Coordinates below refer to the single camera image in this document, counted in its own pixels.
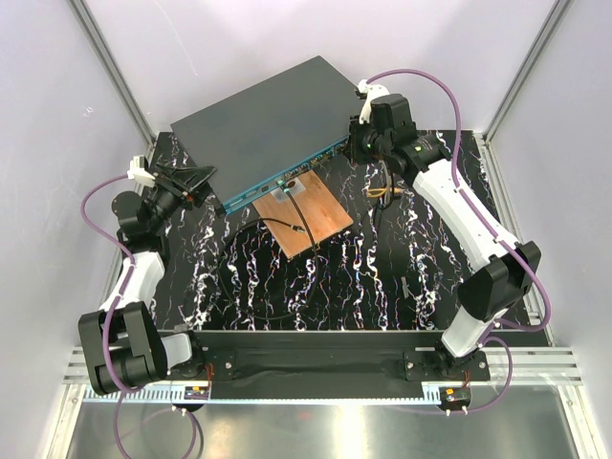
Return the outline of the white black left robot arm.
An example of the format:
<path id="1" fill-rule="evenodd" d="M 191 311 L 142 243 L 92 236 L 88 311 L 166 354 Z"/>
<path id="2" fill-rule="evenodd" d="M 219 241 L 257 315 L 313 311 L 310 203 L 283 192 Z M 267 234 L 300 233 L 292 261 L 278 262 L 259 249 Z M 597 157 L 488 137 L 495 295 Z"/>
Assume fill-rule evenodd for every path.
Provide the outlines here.
<path id="1" fill-rule="evenodd" d="M 111 210 L 116 235 L 104 237 L 122 252 L 118 280 L 108 298 L 78 321 L 78 333 L 94 391 L 131 393 L 164 380 L 172 370 L 188 379 L 206 369 L 207 356 L 191 331 L 160 335 L 150 313 L 157 286 L 169 265 L 164 226 L 179 209 L 200 208 L 211 192 L 213 166 L 152 166 L 134 157 L 125 178 L 147 188 L 118 194 Z"/>

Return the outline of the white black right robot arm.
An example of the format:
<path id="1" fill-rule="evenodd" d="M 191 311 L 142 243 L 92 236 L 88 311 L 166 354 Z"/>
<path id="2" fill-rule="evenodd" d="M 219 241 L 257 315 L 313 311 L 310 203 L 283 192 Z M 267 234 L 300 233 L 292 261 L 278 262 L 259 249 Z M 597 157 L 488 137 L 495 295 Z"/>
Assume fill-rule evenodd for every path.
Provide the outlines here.
<path id="1" fill-rule="evenodd" d="M 349 124 L 348 157 L 382 161 L 401 177 L 436 210 L 473 270 L 458 288 L 460 308 L 434 355 L 437 373 L 455 379 L 493 323 L 530 291 L 541 252 L 533 242 L 520 243 L 476 198 L 438 135 L 418 132 L 405 97 L 377 85 L 361 99 Z"/>

